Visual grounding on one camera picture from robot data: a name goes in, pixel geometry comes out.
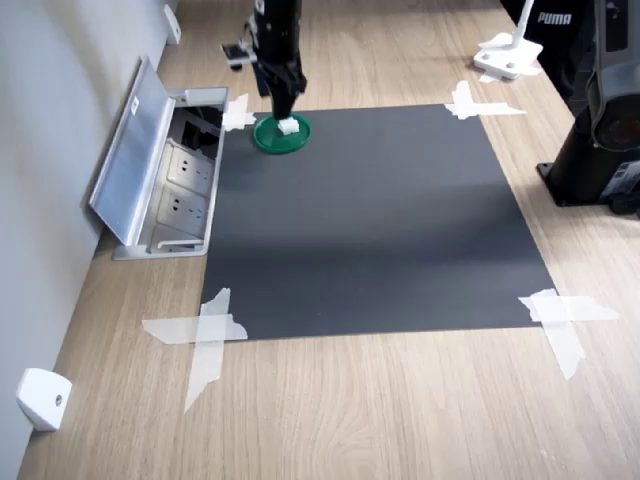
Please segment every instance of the masking tape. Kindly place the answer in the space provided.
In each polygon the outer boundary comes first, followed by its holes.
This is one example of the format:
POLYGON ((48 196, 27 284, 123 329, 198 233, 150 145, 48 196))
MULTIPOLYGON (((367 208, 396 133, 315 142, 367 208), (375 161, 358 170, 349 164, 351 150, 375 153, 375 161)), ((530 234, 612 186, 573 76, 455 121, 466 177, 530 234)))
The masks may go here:
POLYGON ((246 340, 247 331, 228 313, 231 290, 223 288, 213 300, 200 306, 199 317, 143 320, 142 327, 167 345, 195 343, 184 413, 206 386, 220 378, 224 342, 246 340))
POLYGON ((542 324, 560 370, 567 380, 576 373, 580 360, 586 358, 573 322, 619 318, 614 310, 603 307, 591 297, 563 297, 555 289, 542 290, 519 300, 529 309, 531 320, 542 324))
POLYGON ((246 330, 231 314, 143 320, 142 327, 167 345, 247 339, 246 330))
POLYGON ((247 113, 249 105, 249 94, 240 95, 235 100, 229 102, 227 111, 222 114, 222 127, 229 132, 234 129, 242 130, 245 125, 256 123, 253 113, 247 113))
POLYGON ((471 96, 469 82, 462 80, 458 82, 456 89, 451 92, 453 103, 445 105, 454 116, 460 120, 477 115, 523 115, 524 110, 517 110, 504 102, 500 103, 475 103, 471 96))

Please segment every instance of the white lamp base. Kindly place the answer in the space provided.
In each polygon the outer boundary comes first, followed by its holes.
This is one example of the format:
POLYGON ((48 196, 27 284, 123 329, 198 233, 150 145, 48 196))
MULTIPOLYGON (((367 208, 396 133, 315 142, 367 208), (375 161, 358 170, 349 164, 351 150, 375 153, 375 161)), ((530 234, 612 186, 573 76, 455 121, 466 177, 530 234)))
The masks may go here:
POLYGON ((542 51, 542 45, 524 38, 513 46, 509 33, 499 33, 492 40, 481 43, 473 64, 492 77, 515 80, 520 75, 535 75, 539 70, 532 64, 542 51))

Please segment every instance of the wooden table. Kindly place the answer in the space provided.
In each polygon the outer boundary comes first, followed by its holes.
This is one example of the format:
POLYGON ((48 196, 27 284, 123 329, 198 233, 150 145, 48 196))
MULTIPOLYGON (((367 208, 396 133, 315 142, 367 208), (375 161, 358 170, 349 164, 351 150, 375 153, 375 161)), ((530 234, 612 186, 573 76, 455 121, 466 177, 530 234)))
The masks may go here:
MULTIPOLYGON (((182 0, 165 85, 230 85, 269 110, 219 49, 250 9, 182 0)), ((463 79, 476 101, 526 110, 482 122, 549 271, 622 319, 576 325, 587 359, 569 381, 539 328, 229 344, 184 415, 193 347, 140 321, 196 314, 205 258, 113 262, 107 236, 56 364, 74 384, 62 428, 33 437, 20 478, 640 477, 640 222, 552 204, 534 165, 555 158, 569 111, 545 75, 482 84, 467 66, 513 28, 498 1, 306 0, 303 15, 300 110, 444 103, 463 79)))

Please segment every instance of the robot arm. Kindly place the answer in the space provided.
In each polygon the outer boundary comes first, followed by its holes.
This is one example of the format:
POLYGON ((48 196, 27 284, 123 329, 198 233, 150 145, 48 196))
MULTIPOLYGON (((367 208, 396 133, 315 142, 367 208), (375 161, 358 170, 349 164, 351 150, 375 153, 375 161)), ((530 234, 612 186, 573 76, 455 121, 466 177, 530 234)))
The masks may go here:
POLYGON ((232 69, 251 63, 260 96, 271 96, 273 117, 280 121, 307 87, 298 47, 302 0, 256 0, 245 31, 251 45, 240 41, 224 45, 223 52, 232 69))

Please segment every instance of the black mat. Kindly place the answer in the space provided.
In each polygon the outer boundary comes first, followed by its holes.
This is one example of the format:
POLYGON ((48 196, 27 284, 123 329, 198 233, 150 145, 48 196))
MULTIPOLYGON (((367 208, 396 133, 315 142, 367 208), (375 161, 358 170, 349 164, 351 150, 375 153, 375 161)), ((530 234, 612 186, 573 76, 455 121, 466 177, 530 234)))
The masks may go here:
POLYGON ((250 339, 531 326, 553 282, 479 119, 302 114, 293 154, 226 134, 202 302, 231 288, 250 339))

